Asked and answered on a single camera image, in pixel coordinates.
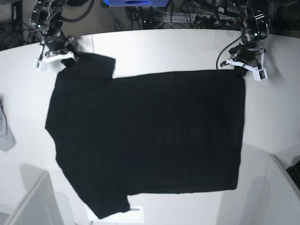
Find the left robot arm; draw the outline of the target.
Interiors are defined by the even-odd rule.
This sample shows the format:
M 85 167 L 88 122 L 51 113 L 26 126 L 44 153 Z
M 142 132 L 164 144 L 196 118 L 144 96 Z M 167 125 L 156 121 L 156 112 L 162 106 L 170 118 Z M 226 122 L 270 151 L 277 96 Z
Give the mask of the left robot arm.
M 239 12 L 241 22 L 240 43 L 229 50 L 233 61 L 262 69 L 262 63 L 256 58 L 266 53 L 260 43 L 267 38 L 270 29 L 261 6 L 254 0 L 234 0 L 233 5 Z

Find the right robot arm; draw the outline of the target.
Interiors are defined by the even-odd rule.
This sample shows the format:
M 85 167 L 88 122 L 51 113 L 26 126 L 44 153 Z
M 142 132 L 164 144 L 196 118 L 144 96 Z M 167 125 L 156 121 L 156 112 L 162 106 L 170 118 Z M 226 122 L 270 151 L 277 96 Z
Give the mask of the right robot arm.
M 40 38 L 41 51 L 34 60 L 34 67 L 39 71 L 46 70 L 54 61 L 70 67 L 78 60 L 77 42 L 72 36 L 65 36 L 61 29 L 60 16 L 66 3 L 66 0 L 39 0 L 33 8 L 30 26 Z

